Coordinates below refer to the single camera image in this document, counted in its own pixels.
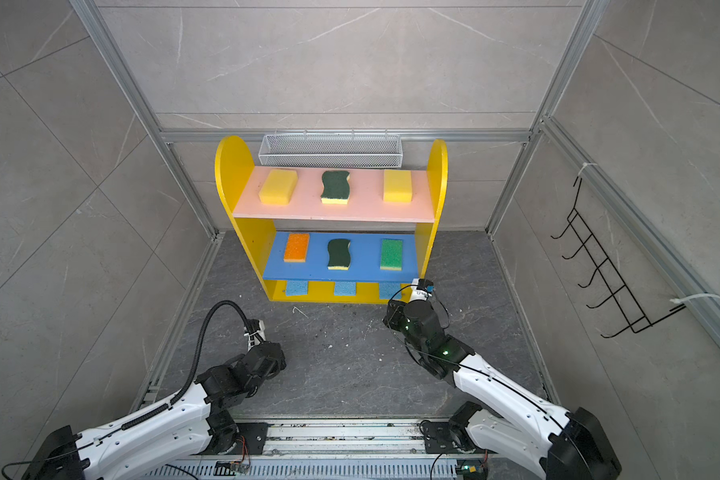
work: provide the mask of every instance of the wire mesh basket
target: wire mesh basket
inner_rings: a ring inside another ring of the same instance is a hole
[[[396,134],[270,134],[259,160],[268,167],[400,168],[403,146]]]

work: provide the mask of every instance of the yellow bottom shelf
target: yellow bottom shelf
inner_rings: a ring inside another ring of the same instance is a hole
[[[389,299],[378,298],[378,283],[357,283],[357,295],[335,296],[333,294],[334,282],[309,282],[307,295],[286,296],[285,280],[278,280],[275,285],[275,293],[272,294],[273,302],[318,302],[318,303],[376,303],[384,305]],[[402,292],[403,301],[407,302],[411,296],[411,289]]]

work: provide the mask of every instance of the gray floor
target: gray floor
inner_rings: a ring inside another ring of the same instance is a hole
[[[543,395],[499,264],[485,234],[441,232],[428,278],[451,312],[451,335],[503,373]],[[239,416],[450,416],[472,399],[413,363],[382,324],[384,306],[269,302],[234,234],[216,256],[173,356],[161,396],[179,389],[208,309],[231,299],[264,320],[288,368],[234,409]],[[223,307],[214,316],[198,372],[245,351],[242,323]]]

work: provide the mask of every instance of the yellow sponge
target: yellow sponge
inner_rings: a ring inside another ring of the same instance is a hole
[[[259,200],[264,205],[288,205],[297,181],[295,170],[273,168],[259,190]]]
[[[408,204],[413,199],[410,170],[384,170],[384,201]]]

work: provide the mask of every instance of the green sponge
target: green sponge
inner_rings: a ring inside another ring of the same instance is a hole
[[[328,242],[328,270],[349,270],[349,240],[335,238]]]
[[[322,195],[324,204],[346,204],[349,202],[349,172],[346,170],[326,170],[322,172]]]
[[[403,270],[403,241],[382,239],[382,270]]]

